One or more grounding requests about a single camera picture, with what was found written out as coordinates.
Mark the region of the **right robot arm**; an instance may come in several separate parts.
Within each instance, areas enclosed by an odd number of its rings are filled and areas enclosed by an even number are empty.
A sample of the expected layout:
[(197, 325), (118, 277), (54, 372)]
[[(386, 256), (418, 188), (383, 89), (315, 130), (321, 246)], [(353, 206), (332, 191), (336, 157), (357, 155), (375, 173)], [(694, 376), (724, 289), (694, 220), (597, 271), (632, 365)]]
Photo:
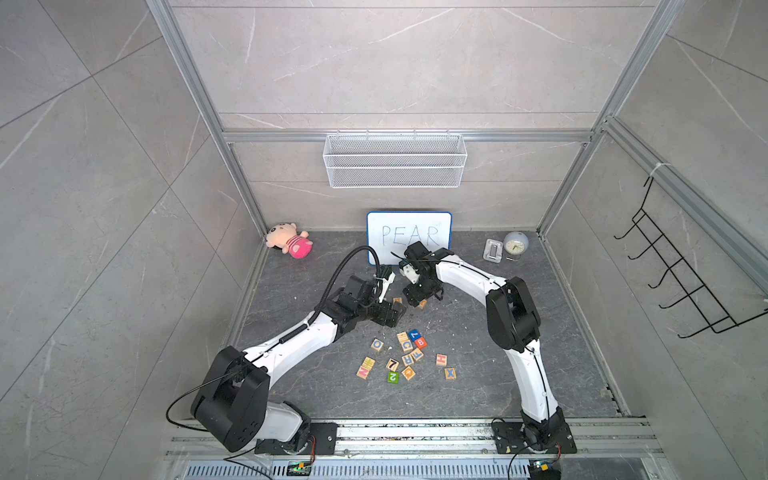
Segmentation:
[(575, 453), (573, 435), (543, 365), (541, 319), (525, 281), (485, 272), (446, 248), (430, 251), (420, 241), (406, 247), (399, 267), (409, 281), (403, 294), (412, 306), (440, 299), (448, 284), (485, 307), (488, 333), (508, 358), (521, 396), (520, 431), (497, 435), (512, 440), (514, 448), (524, 443), (537, 452)]

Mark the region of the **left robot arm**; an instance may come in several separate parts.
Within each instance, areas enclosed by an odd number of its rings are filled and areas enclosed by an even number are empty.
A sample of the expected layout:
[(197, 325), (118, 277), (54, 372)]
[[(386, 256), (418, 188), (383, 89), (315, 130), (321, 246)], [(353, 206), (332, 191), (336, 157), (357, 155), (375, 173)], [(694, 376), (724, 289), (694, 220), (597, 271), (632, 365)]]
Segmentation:
[[(373, 276), (353, 275), (344, 287), (333, 290), (346, 264), (362, 252), (373, 255)], [(231, 453), (252, 440), (271, 441), (291, 453), (302, 451), (310, 441), (310, 417), (288, 402), (270, 401), (271, 388), (361, 321), (395, 327), (406, 307), (385, 299), (394, 279), (392, 268), (380, 263), (373, 248), (358, 246), (343, 258), (317, 305), (296, 325), (244, 351), (233, 346), (220, 350), (202, 384), (190, 392), (194, 396), (190, 414), (200, 423), (199, 429)]]

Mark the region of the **wooden block orange picture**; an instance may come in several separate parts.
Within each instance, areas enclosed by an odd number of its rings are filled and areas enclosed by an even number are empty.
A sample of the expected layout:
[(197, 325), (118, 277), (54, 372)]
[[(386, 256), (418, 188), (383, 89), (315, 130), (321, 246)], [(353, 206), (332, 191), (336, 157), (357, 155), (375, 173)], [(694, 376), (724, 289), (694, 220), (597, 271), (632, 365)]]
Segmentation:
[(403, 369), (401, 374), (406, 380), (410, 381), (415, 376), (415, 371), (412, 367), (408, 366)]

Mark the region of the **small white rectangular box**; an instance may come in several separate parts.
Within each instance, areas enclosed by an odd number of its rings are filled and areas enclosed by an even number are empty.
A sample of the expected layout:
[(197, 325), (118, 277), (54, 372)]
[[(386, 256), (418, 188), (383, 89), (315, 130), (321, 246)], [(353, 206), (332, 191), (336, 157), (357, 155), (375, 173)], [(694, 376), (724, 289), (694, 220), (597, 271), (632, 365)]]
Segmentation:
[(487, 239), (483, 250), (483, 259), (492, 262), (500, 263), (504, 257), (504, 246), (501, 241), (494, 239)]

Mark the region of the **round white clock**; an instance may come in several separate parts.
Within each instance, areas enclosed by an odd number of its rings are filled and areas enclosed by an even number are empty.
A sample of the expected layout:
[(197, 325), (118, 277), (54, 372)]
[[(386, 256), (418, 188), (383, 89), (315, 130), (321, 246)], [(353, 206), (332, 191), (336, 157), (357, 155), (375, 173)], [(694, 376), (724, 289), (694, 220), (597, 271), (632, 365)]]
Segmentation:
[(503, 241), (505, 252), (510, 256), (521, 256), (530, 245), (528, 236), (520, 231), (508, 233)]

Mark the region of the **pink plush toy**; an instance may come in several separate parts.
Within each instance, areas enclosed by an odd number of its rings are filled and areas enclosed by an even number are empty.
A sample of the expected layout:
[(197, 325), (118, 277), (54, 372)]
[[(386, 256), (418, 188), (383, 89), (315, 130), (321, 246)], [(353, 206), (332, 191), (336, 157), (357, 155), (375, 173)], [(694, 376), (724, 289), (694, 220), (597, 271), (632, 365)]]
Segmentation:
[(294, 259), (303, 259), (311, 253), (313, 242), (307, 231), (297, 230), (295, 223), (280, 223), (267, 232), (266, 246), (281, 250)]

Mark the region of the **whiteboard with blue frame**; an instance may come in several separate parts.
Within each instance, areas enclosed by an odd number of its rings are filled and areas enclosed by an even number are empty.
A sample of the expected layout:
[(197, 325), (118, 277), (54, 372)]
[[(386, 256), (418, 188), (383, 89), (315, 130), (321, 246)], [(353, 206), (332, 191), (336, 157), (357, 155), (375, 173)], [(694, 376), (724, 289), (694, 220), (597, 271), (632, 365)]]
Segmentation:
[(382, 265), (396, 265), (408, 246), (429, 251), (450, 247), (453, 216), (437, 211), (372, 211), (366, 216), (367, 244)]

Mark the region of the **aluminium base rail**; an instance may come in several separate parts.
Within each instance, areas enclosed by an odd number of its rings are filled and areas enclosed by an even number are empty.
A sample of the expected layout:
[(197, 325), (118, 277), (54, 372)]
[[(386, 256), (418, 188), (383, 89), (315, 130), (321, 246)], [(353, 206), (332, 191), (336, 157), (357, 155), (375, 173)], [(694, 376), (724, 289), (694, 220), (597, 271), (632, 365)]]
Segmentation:
[(511, 419), (322, 419), (289, 454), (266, 441), (229, 453), (195, 422), (166, 434), (154, 479), (674, 479), (642, 418), (575, 418), (537, 451)]

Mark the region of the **black wall hook rack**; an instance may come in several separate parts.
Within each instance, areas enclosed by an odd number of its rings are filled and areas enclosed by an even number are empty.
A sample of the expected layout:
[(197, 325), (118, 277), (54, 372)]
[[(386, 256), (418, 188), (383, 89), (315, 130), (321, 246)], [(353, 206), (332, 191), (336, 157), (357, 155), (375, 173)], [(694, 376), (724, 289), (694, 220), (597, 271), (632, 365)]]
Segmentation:
[(614, 235), (613, 238), (622, 241), (628, 236), (637, 235), (644, 242), (644, 247), (638, 253), (628, 254), (627, 260), (634, 262), (652, 255), (661, 263), (663, 270), (657, 281), (647, 284), (649, 289), (658, 290), (666, 283), (679, 289), (679, 293), (672, 300), (658, 304), (660, 310), (669, 311), (681, 304), (687, 304), (693, 308), (695, 318), (701, 321), (701, 325), (688, 333), (677, 333), (676, 336), (680, 339), (692, 339), (706, 332), (720, 335), (755, 320), (766, 318), (766, 307), (743, 320), (738, 320), (728, 310), (698, 273), (693, 263), (649, 213), (646, 203), (653, 186), (654, 179), (648, 176), (643, 183), (642, 200), (631, 217), (629, 227), (623, 233)]

